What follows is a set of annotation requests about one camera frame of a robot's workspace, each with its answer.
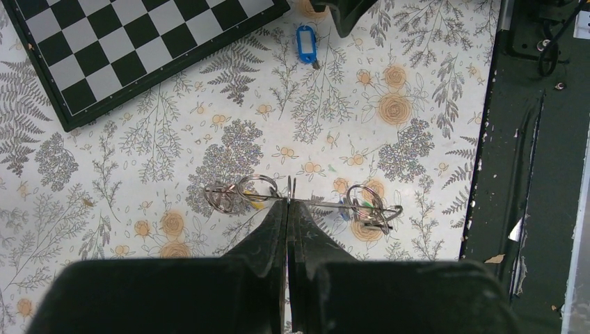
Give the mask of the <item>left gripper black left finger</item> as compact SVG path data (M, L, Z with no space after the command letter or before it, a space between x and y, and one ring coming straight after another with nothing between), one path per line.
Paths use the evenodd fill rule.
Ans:
M287 203L220 257L86 260L66 267L29 333L281 333Z

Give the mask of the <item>small blue key tag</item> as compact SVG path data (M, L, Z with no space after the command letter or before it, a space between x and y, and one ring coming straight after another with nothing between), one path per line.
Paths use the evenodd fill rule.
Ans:
M349 208L348 206L350 205L350 202L345 199L345 198L341 198L338 202L339 204L339 208L338 208L338 214L340 215L340 217L344 220L344 221L350 221L351 220L351 215L349 213Z

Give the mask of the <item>large grey metal keyring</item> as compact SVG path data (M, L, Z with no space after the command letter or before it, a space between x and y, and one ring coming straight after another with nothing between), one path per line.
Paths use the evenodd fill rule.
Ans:
M216 181L203 189L203 197L212 209L224 214L233 215L241 212L243 207L252 207L244 196L245 190L258 194L261 198L265 199L265 202L285 200L289 205L298 202L302 205L329 209L337 213L340 207L338 204L339 200L337 202L326 202L297 198L296 179L290 176L287 178L285 193L280 192L273 178L262 174L250 174L234 183ZM345 198L350 202L348 206L351 215L350 221L357 221L365 227L382 230L384 234L388 234L394 230L392 221L398 218L404 211L401 205L386 207L384 199L382 199L378 192L364 184L354 184L347 187L341 198ZM370 202L373 205L374 208L371 212L361 210L360 204L363 201Z

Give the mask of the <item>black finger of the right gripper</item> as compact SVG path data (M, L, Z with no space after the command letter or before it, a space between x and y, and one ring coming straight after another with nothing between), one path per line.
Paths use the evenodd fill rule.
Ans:
M350 35L360 18L377 2L377 0L310 0L315 11L330 9L339 37Z

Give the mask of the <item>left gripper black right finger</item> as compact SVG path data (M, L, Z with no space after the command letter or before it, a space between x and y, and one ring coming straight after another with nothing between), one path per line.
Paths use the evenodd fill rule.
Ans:
M289 206L292 327L302 333L517 333L495 277L470 261L360 261Z

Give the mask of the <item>yellow key tag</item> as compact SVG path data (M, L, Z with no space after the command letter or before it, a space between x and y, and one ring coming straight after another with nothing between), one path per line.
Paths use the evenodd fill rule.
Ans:
M265 199L261 198L258 194L253 193L252 191L245 190L244 196L252 206L252 208L256 210L261 210L265 208Z

